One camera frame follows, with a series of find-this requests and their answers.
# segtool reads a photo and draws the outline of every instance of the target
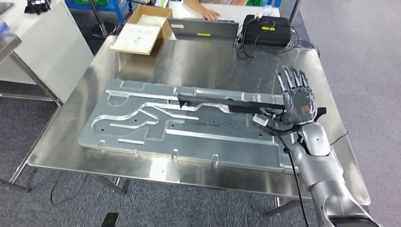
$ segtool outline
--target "metal pole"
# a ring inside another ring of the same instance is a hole
[[[296,12],[298,11],[299,6],[301,5],[301,1],[302,0],[295,1],[294,7],[292,8],[292,11],[291,11],[291,15],[289,16],[289,19],[288,19],[288,23],[290,26],[292,26],[292,23],[294,22]]]
[[[41,88],[50,98],[58,105],[61,106],[62,102],[58,97],[38,78],[35,72],[15,53],[10,54],[10,58]]]
[[[92,27],[91,33],[96,38],[106,38],[113,34],[116,26],[111,22],[103,22],[99,16],[99,10],[97,9],[95,0],[89,0],[90,7],[92,8],[93,15],[97,21],[97,24]]]
[[[107,180],[106,178],[99,176],[99,175],[89,175],[89,176],[92,177],[97,182],[99,182],[100,184],[102,184],[104,187],[112,190],[113,192],[115,192],[119,195],[125,194],[125,192],[121,188],[117,187],[115,184],[113,184],[111,181]]]
[[[291,200],[288,203],[282,205],[281,207],[277,207],[273,210],[270,210],[269,212],[267,212],[267,216],[269,217],[273,217],[278,215],[281,212],[285,212],[291,208],[293,208],[294,206],[298,206],[299,205],[299,200]]]
[[[53,115],[50,117],[49,121],[47,122],[47,124],[43,128],[43,130],[40,133],[39,137],[36,139],[35,143],[32,145],[31,149],[26,154],[26,156],[22,160],[21,164],[19,164],[19,166],[17,167],[16,171],[14,172],[13,176],[10,179],[10,183],[14,184],[17,181],[19,175],[22,173],[22,171],[24,170],[26,164],[28,163],[28,159],[31,156],[32,152],[34,151],[34,148],[36,147],[37,143],[39,142],[39,140],[41,139],[41,137],[43,136],[43,134],[47,130],[47,128],[50,126],[50,124],[52,123],[52,121],[54,120],[56,115],[59,113],[60,109],[61,109],[61,106],[58,106],[56,111],[54,111]]]
[[[53,102],[52,98],[42,97],[42,96],[26,96],[26,95],[18,95],[18,94],[0,93],[0,97]]]
[[[113,184],[118,187],[119,183],[120,183],[120,178],[119,177],[115,178]]]
[[[99,11],[97,10],[97,6],[95,0],[89,0],[90,7],[92,8],[93,15],[97,21],[97,25],[99,25],[100,31],[102,31],[103,36],[107,36],[107,31],[105,24],[103,23],[102,19],[99,17]]]

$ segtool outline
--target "black case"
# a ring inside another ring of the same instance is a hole
[[[242,28],[244,44],[255,44],[255,41],[257,39],[257,45],[281,47],[287,46],[291,39],[291,32],[287,18],[254,18],[255,15],[248,15],[245,17],[244,26]]]

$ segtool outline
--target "aluminum plate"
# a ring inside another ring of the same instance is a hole
[[[222,104],[185,104],[177,95],[282,104],[282,96],[111,80],[78,139],[107,152],[282,172],[290,170],[282,145]],[[270,126],[287,129],[269,122]],[[293,135],[285,136],[290,144]]]

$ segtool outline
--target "person's arm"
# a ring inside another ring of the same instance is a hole
[[[217,17],[220,16],[219,13],[203,7],[203,5],[199,3],[199,0],[184,0],[184,4],[200,13],[202,15],[202,19],[204,20],[216,21],[218,20]]]

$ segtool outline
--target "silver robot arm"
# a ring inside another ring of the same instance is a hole
[[[300,127],[301,142],[291,147],[307,190],[311,193],[321,227],[379,227],[353,198],[342,167],[330,147],[324,128],[317,122]]]
[[[292,144],[289,154],[312,195],[319,226],[379,227],[348,191],[326,132],[315,122],[318,108],[305,73],[287,66],[282,71],[284,74],[276,70],[285,107],[280,121],[297,128],[300,140]]]

